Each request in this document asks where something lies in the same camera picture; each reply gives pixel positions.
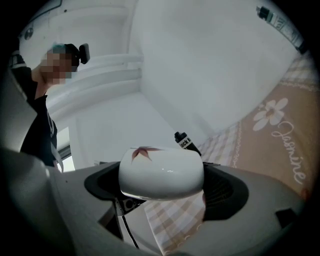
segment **person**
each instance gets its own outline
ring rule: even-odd
[[[67,78],[71,78],[72,72],[77,71],[80,52],[73,44],[57,44],[31,70],[20,55],[19,40],[15,42],[14,48],[9,67],[24,91],[27,102],[37,113],[23,141],[21,152],[39,158],[46,166],[57,167],[57,161],[60,165],[62,162],[57,151],[57,127],[48,113],[45,94],[49,88],[64,84]]]

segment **person's neck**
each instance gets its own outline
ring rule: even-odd
[[[45,95],[45,93],[51,86],[43,78],[40,72],[40,66],[37,66],[35,69],[31,71],[31,78],[33,81],[37,82],[37,87],[34,96],[34,99],[36,100]]]

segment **bottle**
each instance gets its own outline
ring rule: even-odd
[[[307,51],[307,46],[303,37],[287,19],[271,12],[264,6],[257,6],[256,12],[259,18],[265,20],[268,24],[278,30],[286,39],[288,39],[297,51],[301,54],[304,54]]]
[[[191,139],[187,136],[185,132],[179,133],[178,131],[174,134],[175,142],[177,142],[182,149],[196,151],[200,156],[201,153],[193,144]]]

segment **white strap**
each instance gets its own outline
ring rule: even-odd
[[[64,163],[62,162],[61,156],[58,152],[58,150],[55,148],[55,146],[51,143],[51,152],[52,155],[54,156],[55,160],[59,163],[61,167],[61,172],[64,172]]]

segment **white bowl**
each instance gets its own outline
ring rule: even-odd
[[[130,148],[119,167],[119,184],[128,197],[175,200],[202,190],[204,166],[192,150],[165,147]]]

